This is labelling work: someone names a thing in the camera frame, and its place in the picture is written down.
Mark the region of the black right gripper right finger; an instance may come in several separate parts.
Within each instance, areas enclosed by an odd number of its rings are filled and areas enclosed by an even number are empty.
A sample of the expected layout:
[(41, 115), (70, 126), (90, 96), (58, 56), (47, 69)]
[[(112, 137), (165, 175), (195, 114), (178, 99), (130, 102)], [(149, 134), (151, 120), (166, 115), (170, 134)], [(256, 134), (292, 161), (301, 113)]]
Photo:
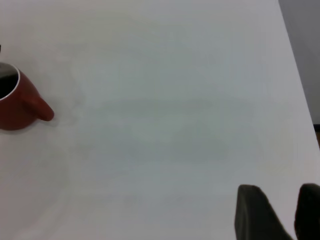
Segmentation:
[(320, 186), (305, 183), (298, 195), (294, 220), (298, 240), (320, 239)]

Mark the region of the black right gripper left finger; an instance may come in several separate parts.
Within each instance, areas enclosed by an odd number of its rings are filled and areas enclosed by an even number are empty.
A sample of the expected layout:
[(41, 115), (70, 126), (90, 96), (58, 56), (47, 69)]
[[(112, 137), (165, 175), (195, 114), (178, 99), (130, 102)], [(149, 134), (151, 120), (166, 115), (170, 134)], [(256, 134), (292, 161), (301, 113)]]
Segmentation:
[(265, 193), (255, 185), (237, 189), (234, 230), (237, 240), (290, 240)]

